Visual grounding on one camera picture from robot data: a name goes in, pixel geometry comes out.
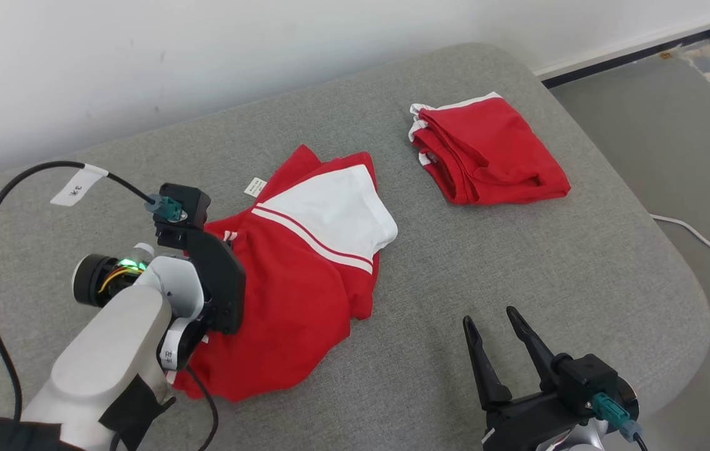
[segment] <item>garment care label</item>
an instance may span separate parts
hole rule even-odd
[[[249,186],[244,189],[244,194],[249,194],[252,197],[257,197],[257,195],[260,194],[261,191],[263,191],[263,188],[265,186],[266,180],[262,180],[255,177],[252,179],[251,182],[249,182]]]
[[[70,207],[79,202],[85,196],[85,193],[88,192],[88,189],[94,183],[97,183],[100,178],[106,177],[107,174],[109,172],[102,168],[85,165],[84,168],[77,171],[77,174],[74,174],[74,177],[66,183],[62,191],[57,193],[57,196],[49,200],[49,203]]]

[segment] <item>red and white garment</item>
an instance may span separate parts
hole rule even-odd
[[[414,103],[410,112],[419,162],[452,203],[528,203],[570,190],[558,162],[496,92],[438,108]]]
[[[322,163],[300,146],[251,208],[206,225],[232,240],[247,272],[237,334],[208,334],[191,359],[214,395],[237,402],[300,383],[372,314],[378,251],[397,225],[376,190],[366,152]],[[175,388],[202,397],[184,371]]]

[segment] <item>gray table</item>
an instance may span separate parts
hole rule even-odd
[[[441,196],[408,142],[410,103],[446,105],[490,91],[527,118],[561,163],[568,197],[464,207]],[[371,152],[399,235],[381,255],[373,317],[354,321],[352,336],[299,386],[238,405],[217,399],[212,449],[478,449],[485,424],[460,320],[475,319],[499,376],[524,395],[537,378],[507,322],[509,304],[553,351],[594,352],[619,370],[645,415],[672,400],[702,362],[710,314],[681,255],[549,92],[490,46],[442,49],[72,158],[149,192],[166,180],[200,186],[215,219],[246,208],[252,177],[269,177],[300,143],[322,159]],[[0,174],[0,188],[17,172]],[[0,330],[27,400],[96,313],[72,300],[74,264],[154,242],[142,202],[107,180],[75,207],[50,205],[73,172],[38,174],[0,210]],[[11,410],[0,362],[0,416]],[[210,422],[203,400],[179,396],[141,449],[196,449]]]

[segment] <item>red fabric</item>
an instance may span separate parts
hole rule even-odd
[[[427,128],[413,143],[424,168],[456,204],[529,203],[564,197],[569,180],[519,113],[502,98],[458,108],[423,109]]]
[[[255,205],[311,177],[355,165],[365,165],[374,182],[366,152],[322,163],[300,146],[269,179]],[[372,274],[331,262],[286,227],[253,214],[255,205],[205,228],[219,237],[237,232],[232,250],[247,272],[244,322],[231,336],[210,332],[191,366],[209,392],[232,402],[290,388],[307,377],[330,348],[349,336],[350,317],[370,317],[378,276],[377,254],[370,263]],[[202,397],[185,371],[177,374],[174,386],[192,398]]]

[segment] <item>gray floor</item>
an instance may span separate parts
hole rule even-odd
[[[552,92],[651,213],[686,220],[710,240],[710,43]],[[710,249],[678,225],[661,228],[692,266],[710,304]],[[678,398],[642,425],[652,450],[710,449],[710,351]],[[607,448],[635,445],[616,434]]]

